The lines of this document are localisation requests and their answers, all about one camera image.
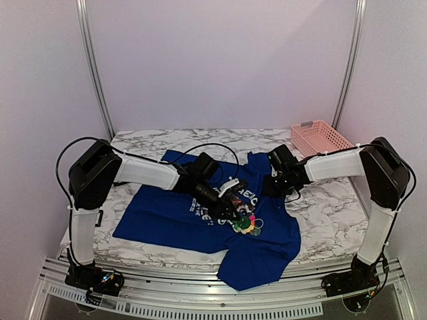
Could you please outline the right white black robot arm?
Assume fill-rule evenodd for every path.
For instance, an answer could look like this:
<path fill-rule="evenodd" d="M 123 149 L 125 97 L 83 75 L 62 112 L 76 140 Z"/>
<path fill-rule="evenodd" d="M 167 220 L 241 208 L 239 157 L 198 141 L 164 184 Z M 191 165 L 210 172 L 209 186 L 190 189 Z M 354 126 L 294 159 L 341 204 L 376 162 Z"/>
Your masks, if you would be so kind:
<path fill-rule="evenodd" d="M 365 265 L 373 265 L 384 252 L 397 214 L 416 186 L 413 169 L 385 137 L 302 160 L 280 145 L 268 153 L 268 160 L 274 171 L 264 177 L 263 192 L 272 197 L 298 193 L 311 183 L 350 180 L 368 217 L 356 254 Z"/>

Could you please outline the blue printed t-shirt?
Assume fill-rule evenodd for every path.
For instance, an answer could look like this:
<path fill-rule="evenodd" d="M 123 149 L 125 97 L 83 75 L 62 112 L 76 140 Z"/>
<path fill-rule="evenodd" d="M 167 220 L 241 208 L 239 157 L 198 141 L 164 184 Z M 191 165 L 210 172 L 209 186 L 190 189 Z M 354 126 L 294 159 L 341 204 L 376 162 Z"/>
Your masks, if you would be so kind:
<path fill-rule="evenodd" d="M 145 185 L 133 196 L 113 236 L 208 254 L 225 251 L 217 276 L 237 291 L 278 281 L 300 252 L 300 228 L 281 198 L 262 195 L 263 177 L 272 172 L 267 154 L 248 153 L 247 160 L 240 166 L 222 162 L 209 183 L 217 189 L 234 175 L 248 182 L 233 202 L 244 215 L 264 220 L 259 236 L 235 233 L 230 221 L 213 219 L 188 194 Z"/>

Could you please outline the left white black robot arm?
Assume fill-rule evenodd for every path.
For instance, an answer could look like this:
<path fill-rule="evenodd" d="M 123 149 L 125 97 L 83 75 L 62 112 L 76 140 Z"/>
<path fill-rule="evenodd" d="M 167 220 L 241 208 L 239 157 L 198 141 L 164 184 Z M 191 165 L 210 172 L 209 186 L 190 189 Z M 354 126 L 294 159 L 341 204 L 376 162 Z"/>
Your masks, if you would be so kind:
<path fill-rule="evenodd" d="M 99 284 L 97 271 L 88 265 L 94 260 L 97 216 L 115 183 L 137 183 L 185 193 L 208 208 L 214 219 L 240 219 L 233 198 L 248 183 L 232 177 L 219 189 L 214 189 L 209 180 L 220 166 L 207 153 L 201 153 L 191 163 L 180 165 L 177 161 L 156 161 L 126 153 L 103 139 L 95 138 L 93 141 L 93 145 L 69 170 L 69 254 L 78 264 L 73 270 L 73 278 L 84 289 L 94 289 Z"/>

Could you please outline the silver round brooch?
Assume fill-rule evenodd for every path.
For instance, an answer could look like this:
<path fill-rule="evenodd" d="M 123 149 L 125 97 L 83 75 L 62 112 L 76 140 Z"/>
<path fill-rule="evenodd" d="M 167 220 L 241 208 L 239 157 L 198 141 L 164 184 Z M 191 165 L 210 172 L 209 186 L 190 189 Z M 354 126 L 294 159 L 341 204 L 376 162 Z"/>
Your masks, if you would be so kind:
<path fill-rule="evenodd" d="M 255 226 L 251 231 L 250 231 L 250 235 L 252 236 L 259 236 L 262 232 L 262 228 Z"/>

